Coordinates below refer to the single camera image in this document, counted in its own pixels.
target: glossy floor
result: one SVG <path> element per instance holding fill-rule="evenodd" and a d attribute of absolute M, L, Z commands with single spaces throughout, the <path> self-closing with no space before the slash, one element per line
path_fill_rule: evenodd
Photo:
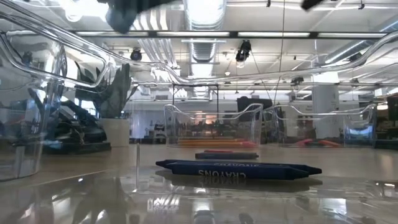
<path fill-rule="evenodd" d="M 187 177 L 154 166 L 194 151 L 142 145 L 139 169 L 134 146 L 44 156 L 38 174 L 0 184 L 0 223 L 398 223 L 398 151 L 258 150 L 262 162 L 323 169 L 295 181 Z"/>

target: ceiling duct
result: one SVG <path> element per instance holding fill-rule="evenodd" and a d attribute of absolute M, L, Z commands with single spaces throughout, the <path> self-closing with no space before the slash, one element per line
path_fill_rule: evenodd
<path fill-rule="evenodd" d="M 394 32 L 398 30 L 398 17 L 394 16 L 390 18 L 386 22 L 383 22 L 381 25 L 377 26 L 373 32 Z M 361 41 L 352 41 L 346 44 L 344 47 L 330 53 L 326 59 L 326 64 L 333 64 L 339 62 L 345 58 L 348 58 L 367 47 L 372 46 L 376 43 L 377 40 L 361 40 Z"/>
<path fill-rule="evenodd" d="M 222 28 L 226 0 L 183 0 L 183 2 L 188 30 L 220 30 Z M 193 78 L 208 78 L 211 76 L 216 48 L 216 42 L 189 44 Z M 205 93 L 203 87 L 197 88 L 200 89 L 197 89 L 200 93 Z"/>

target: potted plant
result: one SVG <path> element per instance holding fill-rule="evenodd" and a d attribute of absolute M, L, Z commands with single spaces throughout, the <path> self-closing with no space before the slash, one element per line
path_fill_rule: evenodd
<path fill-rule="evenodd" d="M 87 69 L 84 72 L 79 64 L 78 78 L 81 81 L 93 83 L 96 77 Z M 76 90 L 76 98 L 92 101 L 99 113 L 99 121 L 103 125 L 108 141 L 112 147 L 126 147 L 129 145 L 130 122 L 122 118 L 122 110 L 130 97 L 136 92 L 138 86 L 131 89 L 130 65 L 124 64 L 116 70 L 114 79 L 108 83 L 105 79 L 95 88 L 80 88 Z"/>

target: ceiling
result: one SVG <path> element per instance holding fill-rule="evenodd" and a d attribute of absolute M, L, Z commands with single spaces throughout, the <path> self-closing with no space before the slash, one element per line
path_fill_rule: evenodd
<path fill-rule="evenodd" d="M 87 2 L 96 2 L 96 0 L 85 0 Z M 32 0 L 30 3 L 22 0 L 16 1 L 26 9 L 66 28 L 69 30 L 110 30 L 110 26 L 104 22 L 103 10 L 98 6 L 90 8 L 76 9 L 82 12 L 82 16 L 76 22 L 70 22 L 66 15 L 64 6 L 55 0 Z M 248 1 L 248 0 L 228 0 L 226 13 L 224 17 L 223 30 L 233 31 L 300 31 L 300 32 L 379 32 L 381 27 L 391 21 L 398 21 L 398 2 L 396 0 L 366 0 L 365 8 L 359 10 L 360 0 L 339 0 L 325 1 L 311 12 L 305 12 L 299 9 L 301 0 L 272 0 L 271 6 L 266 7 L 267 1 Z M 156 9 L 155 19 L 159 25 L 161 19 L 159 11 L 165 10 L 165 23 L 168 30 L 182 31 L 186 30 L 185 12 L 182 2 L 174 2 L 168 6 L 162 6 Z M 150 23 L 150 12 L 143 13 L 148 29 L 154 30 Z M 116 53 L 123 53 L 129 57 L 133 47 L 141 47 L 137 38 L 102 38 L 92 37 L 90 41 L 101 45 L 105 44 L 110 50 Z M 216 50 L 216 59 L 211 76 L 222 77 L 226 72 L 233 75 L 246 75 L 253 73 L 268 73 L 286 70 L 304 69 L 316 66 L 322 62 L 327 55 L 350 43 L 356 43 L 358 40 L 344 39 L 250 39 L 252 45 L 252 54 L 245 62 L 243 68 L 237 68 L 235 55 L 242 39 L 225 39 L 223 43 L 218 44 Z M 173 54 L 180 67 L 180 74 L 183 77 L 189 77 L 190 57 L 188 44 L 182 43 L 182 39 L 171 39 Z M 396 72 L 394 66 L 390 69 L 373 74 L 382 68 L 395 63 L 397 52 L 395 43 L 390 43 L 380 49 L 373 55 L 367 64 L 355 68 L 354 70 L 340 72 L 340 80 L 350 80 L 358 77 L 361 82 L 398 82 L 395 80 Z M 144 49 L 143 61 L 149 61 L 145 56 Z M 269 77 L 264 75 L 265 83 L 275 83 L 279 77 Z M 264 89 L 263 86 L 244 86 L 243 84 L 252 84 L 259 82 L 252 80 L 250 82 L 241 82 L 242 89 Z M 225 89 L 237 88 L 236 86 L 226 86 Z M 341 89 L 350 89 L 351 87 L 340 87 Z"/>

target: white planter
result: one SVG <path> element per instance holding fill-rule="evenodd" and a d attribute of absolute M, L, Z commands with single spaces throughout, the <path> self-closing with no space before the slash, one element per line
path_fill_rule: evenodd
<path fill-rule="evenodd" d="M 102 124 L 106 138 L 112 147 L 128 147 L 130 141 L 130 121 L 128 119 L 108 119 L 99 120 Z"/>

